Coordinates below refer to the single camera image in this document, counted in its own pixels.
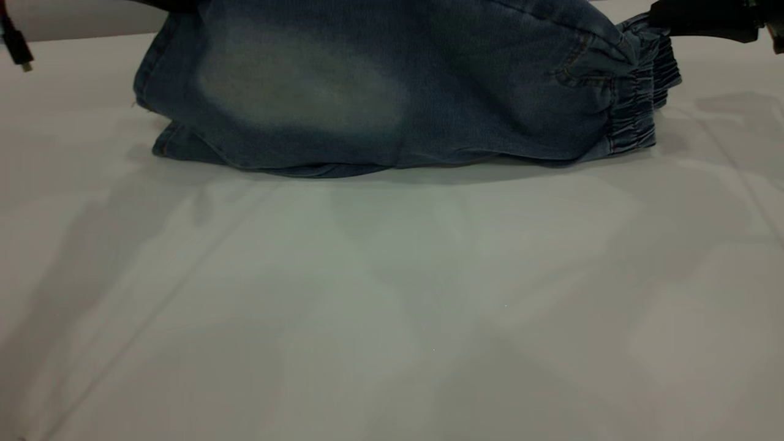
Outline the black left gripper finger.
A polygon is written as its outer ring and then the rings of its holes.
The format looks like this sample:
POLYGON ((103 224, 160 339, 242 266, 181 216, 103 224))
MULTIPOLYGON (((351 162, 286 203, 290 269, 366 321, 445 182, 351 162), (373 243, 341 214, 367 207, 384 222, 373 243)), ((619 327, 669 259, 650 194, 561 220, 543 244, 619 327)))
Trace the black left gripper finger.
POLYGON ((165 12, 194 12, 197 10, 199 3, 196 0, 130 0, 130 2, 165 12))

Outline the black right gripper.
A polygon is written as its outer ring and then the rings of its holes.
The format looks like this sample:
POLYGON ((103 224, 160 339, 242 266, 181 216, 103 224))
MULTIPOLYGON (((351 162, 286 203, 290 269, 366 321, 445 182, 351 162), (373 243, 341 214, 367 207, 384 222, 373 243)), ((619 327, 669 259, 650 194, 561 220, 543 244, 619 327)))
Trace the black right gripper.
POLYGON ((775 54, 783 54, 783 1, 658 1, 649 9, 652 27, 672 37, 719 37, 739 43, 755 42, 764 27, 772 36, 775 54))

